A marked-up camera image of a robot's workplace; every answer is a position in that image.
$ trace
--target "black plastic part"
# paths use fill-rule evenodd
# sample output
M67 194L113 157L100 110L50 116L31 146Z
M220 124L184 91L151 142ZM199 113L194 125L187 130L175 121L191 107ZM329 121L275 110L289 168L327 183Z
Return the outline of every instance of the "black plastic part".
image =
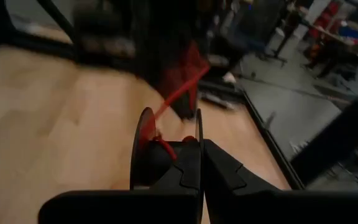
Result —
M38 37L18 30L12 31L10 36L11 38L6 40L7 44L43 54L57 55L70 60L75 59L74 48L71 44Z
M184 147L183 142L167 142L176 155L179 155ZM173 160L164 147L157 141L150 141L146 148L137 152L136 159L131 161L131 189L136 186L153 186L173 165Z
M281 191L211 140L204 143L202 181L212 224L358 223L358 192Z
M177 159L172 162L169 170L155 183L150 189L167 190L174 187L172 184L180 184L179 188L200 190L201 182L201 153L197 142L170 142L171 146L177 145L181 151L177 154ZM170 172L180 171L180 181L173 181Z
M306 185L346 159L358 145L358 99L325 127L291 164Z
M199 223L199 197L196 190L67 192L42 206L38 223Z
M153 122L153 130L151 130L151 133L149 136L143 136L147 139L141 139L140 132L142 131L142 128L147 124L147 122ZM145 146L145 142L149 142L152 140L152 138L156 135L156 129L155 129L155 118L153 110L149 107L146 107L142 113L140 114L139 121L137 123L136 132L135 132L135 138L134 138L134 144L132 147L132 156L131 156L131 173L130 173L130 180L129 180L129 189L133 190L135 183L140 182L136 179L136 164L139 159L141 159L140 154L142 151L144 151L141 146Z
M201 110L196 111L196 139L200 143L201 156L204 154L204 134L203 134L203 117Z
M50 17L59 25L62 30L74 41L74 28L67 18L59 11L51 0L37 0L41 7L50 15Z
M89 7L74 8L73 20L77 35L111 37L120 33L122 30L120 14L102 9L92 9L92 7L90 5Z

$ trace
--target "black post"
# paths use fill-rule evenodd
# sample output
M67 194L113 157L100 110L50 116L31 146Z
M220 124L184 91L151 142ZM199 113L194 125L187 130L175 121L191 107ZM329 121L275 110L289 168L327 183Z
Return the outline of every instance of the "black post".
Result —
M358 99L296 155L291 160L291 165L301 181L307 185L335 163L346 159L357 145Z
M62 30L74 41L74 28L51 0L37 0L41 7L50 15Z

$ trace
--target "red object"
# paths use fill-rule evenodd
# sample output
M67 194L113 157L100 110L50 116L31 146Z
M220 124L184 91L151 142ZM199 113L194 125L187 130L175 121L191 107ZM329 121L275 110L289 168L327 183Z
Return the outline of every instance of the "red object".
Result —
M331 22L331 19L333 16L336 15L336 13L339 10L339 4L336 2L331 2L328 4L326 9L321 13L321 15L317 18L317 20L314 22L315 26L321 26L323 29L327 28L329 22ZM319 37L320 31L317 29L310 29L309 30L310 36L317 39Z
M180 59L178 65L173 67L165 72L165 80L162 83L165 84L166 90L174 90L165 100L165 102L160 106L160 108L155 113L153 119L149 119L146 122L146 125L140 131L140 135L143 136L142 139L146 139L146 137L154 130L155 121L161 116L161 114L179 97L182 96L186 91L189 90L190 94L190 105L191 109L194 109L195 100L196 100L196 92L197 92L197 81L205 75L205 73L209 70L208 62L200 56L198 52L198 48L195 42L192 42L187 51L183 54ZM186 82L182 84L182 86L177 86L178 79L184 79ZM172 159L176 159L175 152L172 147L165 142L161 135L157 135L154 137L156 141L158 141L167 152L171 155Z

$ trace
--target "black spool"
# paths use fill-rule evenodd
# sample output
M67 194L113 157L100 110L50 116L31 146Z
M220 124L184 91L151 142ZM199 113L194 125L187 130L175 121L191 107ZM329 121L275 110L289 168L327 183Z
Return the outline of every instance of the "black spool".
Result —
M149 136L141 136L140 132L148 120L153 121L153 130ZM134 145L131 158L131 176L129 188L147 189L155 184L169 168L174 161L163 146L153 140L157 134L155 128L154 113L151 108L145 108L140 115L135 133ZM201 110L196 112L196 139L200 144L201 155L203 151L203 126L201 121ZM186 148L191 142L170 141L169 145L173 148L176 155L179 155L182 149Z

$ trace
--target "concrete floor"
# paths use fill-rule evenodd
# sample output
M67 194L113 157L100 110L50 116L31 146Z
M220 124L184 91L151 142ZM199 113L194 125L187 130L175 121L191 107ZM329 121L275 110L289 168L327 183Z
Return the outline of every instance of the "concrete floor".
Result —
M297 46L297 40L292 39L283 49L281 56L288 59L283 68L277 61L263 62L254 56L247 56L242 63L245 75L254 71L262 81L243 79L241 84L262 119L276 114L269 130L287 159L295 154L291 142L311 140L341 112L313 87L315 80L300 67L307 59Z

